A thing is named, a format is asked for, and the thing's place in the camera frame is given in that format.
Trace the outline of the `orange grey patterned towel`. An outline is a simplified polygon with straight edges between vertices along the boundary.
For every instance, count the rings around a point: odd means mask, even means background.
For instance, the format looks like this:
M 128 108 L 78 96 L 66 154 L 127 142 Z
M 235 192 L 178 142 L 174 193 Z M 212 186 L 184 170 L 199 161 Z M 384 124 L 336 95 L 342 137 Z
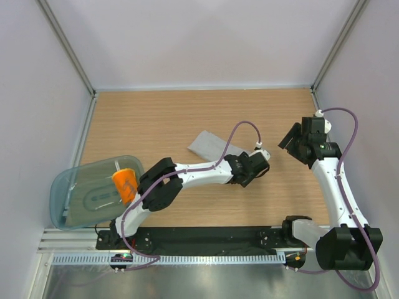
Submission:
M 133 169 L 125 168 L 117 171 L 113 174 L 112 181 L 125 206 L 128 206 L 134 201 L 137 194 L 138 183 Z

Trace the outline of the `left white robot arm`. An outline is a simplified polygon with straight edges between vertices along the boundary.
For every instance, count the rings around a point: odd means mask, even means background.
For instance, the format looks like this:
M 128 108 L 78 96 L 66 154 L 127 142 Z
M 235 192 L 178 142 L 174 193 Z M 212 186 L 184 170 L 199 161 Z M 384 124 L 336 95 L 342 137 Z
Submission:
M 142 222 L 170 206 L 184 189 L 209 184 L 246 187 L 269 171 L 269 159 L 267 151 L 256 148 L 251 154 L 226 154 L 216 161 L 199 164 L 179 164 L 170 157 L 163 158 L 140 179 L 130 168 L 117 171 L 112 181 L 126 210 L 110 224 L 110 244 L 126 249 Z

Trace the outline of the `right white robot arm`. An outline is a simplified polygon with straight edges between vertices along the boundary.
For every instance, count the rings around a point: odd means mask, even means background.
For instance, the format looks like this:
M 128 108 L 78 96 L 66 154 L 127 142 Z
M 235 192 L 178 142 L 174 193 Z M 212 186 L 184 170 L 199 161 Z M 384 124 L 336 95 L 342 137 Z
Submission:
M 320 112 L 295 123 L 279 147 L 305 164 L 316 177 L 329 213 L 323 229 L 307 216 L 288 216 L 281 240 L 289 247 L 303 242 L 315 250 L 323 270 L 368 270 L 383 235 L 362 215 L 345 176 L 339 145 L 327 141 L 331 124 Z

